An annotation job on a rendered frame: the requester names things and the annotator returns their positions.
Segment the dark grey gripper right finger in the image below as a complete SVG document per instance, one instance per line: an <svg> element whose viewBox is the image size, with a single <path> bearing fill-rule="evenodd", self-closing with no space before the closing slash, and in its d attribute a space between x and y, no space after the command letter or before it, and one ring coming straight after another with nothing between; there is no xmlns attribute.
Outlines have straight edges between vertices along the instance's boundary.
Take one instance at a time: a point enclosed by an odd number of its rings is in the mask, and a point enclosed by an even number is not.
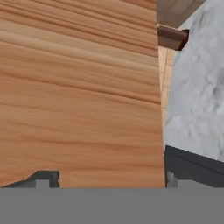
<svg viewBox="0 0 224 224"><path fill-rule="evenodd" d="M186 182L193 186L224 187L224 163L170 145L164 150L165 186L179 187Z"/></svg>

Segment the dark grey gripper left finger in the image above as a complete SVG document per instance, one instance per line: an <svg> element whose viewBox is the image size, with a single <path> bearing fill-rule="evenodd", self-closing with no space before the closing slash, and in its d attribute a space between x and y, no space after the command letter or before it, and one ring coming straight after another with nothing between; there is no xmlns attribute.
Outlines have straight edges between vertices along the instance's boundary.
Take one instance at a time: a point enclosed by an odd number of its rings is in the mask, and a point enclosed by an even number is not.
<svg viewBox="0 0 224 224"><path fill-rule="evenodd" d="M22 179L8 185L4 185L3 188L59 188L60 187L60 172L59 171L35 171L27 179Z"/></svg>

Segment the light wooden cabinet door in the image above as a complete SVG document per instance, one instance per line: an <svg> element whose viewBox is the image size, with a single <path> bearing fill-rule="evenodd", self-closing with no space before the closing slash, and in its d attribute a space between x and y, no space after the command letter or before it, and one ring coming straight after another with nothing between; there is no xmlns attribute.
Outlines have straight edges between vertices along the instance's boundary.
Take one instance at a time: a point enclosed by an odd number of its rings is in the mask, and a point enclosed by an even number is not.
<svg viewBox="0 0 224 224"><path fill-rule="evenodd" d="M157 0L0 0L0 186L165 183Z"/></svg>

